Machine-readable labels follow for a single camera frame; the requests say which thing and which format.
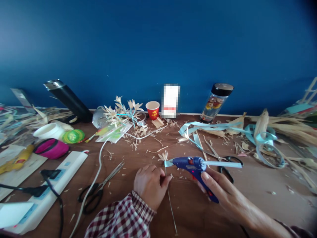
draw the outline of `plaid sleeve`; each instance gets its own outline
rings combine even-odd
[[[150,237],[149,225],[156,214],[135,192],[101,210],[88,226],[88,237]]]

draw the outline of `scissors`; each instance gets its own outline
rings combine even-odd
[[[117,173],[119,172],[119,170],[122,168],[122,166],[124,165],[123,162],[121,162],[112,172],[111,174],[109,174],[109,176],[102,182],[102,183],[95,183],[88,196],[87,197],[91,197],[90,200],[88,202],[86,202],[84,209],[83,209],[83,213],[85,215],[92,213],[96,207],[99,205],[102,195],[103,195],[103,187],[105,186],[105,184]],[[79,197],[77,198],[77,200],[81,203],[83,202],[83,195],[84,193],[90,188],[91,185],[88,185],[79,195]],[[88,209],[89,205],[96,199],[98,198],[95,206],[93,208],[91,208],[90,210]]]
[[[209,155],[215,157],[216,159],[218,159],[218,161],[225,160],[225,161],[227,161],[227,162],[232,162],[232,163],[239,162],[239,163],[241,164],[241,166],[243,167],[243,162],[242,162],[239,158],[234,157],[234,156],[220,157],[220,156],[217,154],[217,152],[214,150],[213,147],[210,146],[210,148],[211,148],[213,154],[210,153],[210,152],[208,152],[208,151],[206,151],[206,150],[203,150],[203,152],[205,152],[206,154],[209,154]],[[219,167],[218,167],[218,171],[219,171],[220,173],[222,173],[222,174],[225,174],[225,173],[226,173],[226,174],[227,174],[226,176],[228,177],[229,181],[230,181],[232,184],[234,183],[234,179],[233,179],[233,177],[231,176],[231,174],[230,174],[230,172],[229,172],[228,169],[226,169],[224,166],[219,166]]]

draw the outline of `white power strip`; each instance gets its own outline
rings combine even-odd
[[[71,178],[83,164],[87,158],[87,154],[83,152],[72,151],[67,158],[58,166],[57,169],[61,172],[55,179],[50,179],[54,189],[60,194]],[[25,214],[22,220],[15,226],[5,228],[6,231],[15,234],[25,234],[28,231],[34,230],[46,215],[50,207],[56,200],[56,196],[48,187],[40,197],[32,196],[28,202],[34,203],[30,210]]]

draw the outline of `blurred label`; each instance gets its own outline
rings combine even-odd
[[[179,84],[164,84],[162,95],[162,117],[176,118],[178,113],[178,102],[181,93]]]

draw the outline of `hot glue gun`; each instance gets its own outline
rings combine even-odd
[[[197,179],[201,185],[205,188],[210,200],[215,203],[219,203],[218,198],[213,192],[206,186],[201,178],[201,173],[206,170],[209,161],[205,161],[201,157],[177,157],[168,161],[164,161],[165,167],[176,165],[178,168],[185,169]]]

